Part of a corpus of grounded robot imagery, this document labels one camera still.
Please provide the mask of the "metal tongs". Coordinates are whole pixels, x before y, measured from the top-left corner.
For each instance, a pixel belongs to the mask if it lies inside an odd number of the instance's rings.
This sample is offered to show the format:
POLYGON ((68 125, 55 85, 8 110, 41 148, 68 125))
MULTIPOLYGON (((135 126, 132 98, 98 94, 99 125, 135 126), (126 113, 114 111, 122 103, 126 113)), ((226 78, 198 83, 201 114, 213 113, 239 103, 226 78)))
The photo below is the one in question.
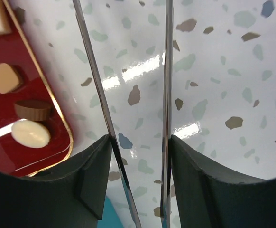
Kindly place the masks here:
MULTIPOLYGON (((120 171, 122 186, 125 192, 132 220, 137 228, 141 227, 138 211, 129 180, 122 162, 120 148, 117 142, 117 136, 114 130, 113 121, 109 111, 105 92, 101 82, 96 58, 93 52, 89 32, 85 23, 83 10, 80 1, 73 1, 76 20, 80 29, 85 52, 87 54, 92 76, 94 79, 97 94, 101 103, 101 108, 107 130, 110 136, 110 142, 115 155, 115 159, 120 171)), ((173 72, 173 18, 174 7, 173 1, 166 1, 166 18, 165 18, 165 63, 164 63, 164 90, 163 90, 163 129, 162 129, 162 158, 161 158, 161 191, 160 191, 160 218, 164 228, 171 226, 171 197, 170 197, 170 180, 171 180, 171 158, 169 155, 169 140, 171 138, 171 93, 172 93, 172 72, 173 72)))

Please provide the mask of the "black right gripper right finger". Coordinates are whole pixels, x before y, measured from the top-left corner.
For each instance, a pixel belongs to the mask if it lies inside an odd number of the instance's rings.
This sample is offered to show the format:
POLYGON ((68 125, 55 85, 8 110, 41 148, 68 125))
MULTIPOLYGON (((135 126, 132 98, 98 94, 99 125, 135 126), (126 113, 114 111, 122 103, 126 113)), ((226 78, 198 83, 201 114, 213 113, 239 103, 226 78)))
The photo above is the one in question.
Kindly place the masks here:
POLYGON ((234 171, 177 136, 170 154, 183 228, 276 228, 276 178, 234 171))

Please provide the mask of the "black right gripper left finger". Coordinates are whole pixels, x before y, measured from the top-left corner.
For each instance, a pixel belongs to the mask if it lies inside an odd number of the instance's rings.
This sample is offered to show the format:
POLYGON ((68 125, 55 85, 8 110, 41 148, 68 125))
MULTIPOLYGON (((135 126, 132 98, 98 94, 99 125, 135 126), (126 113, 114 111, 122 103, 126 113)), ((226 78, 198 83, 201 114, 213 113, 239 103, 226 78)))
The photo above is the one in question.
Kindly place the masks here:
POLYGON ((0 228, 94 228, 111 160, 107 135, 33 177, 0 172, 0 228))

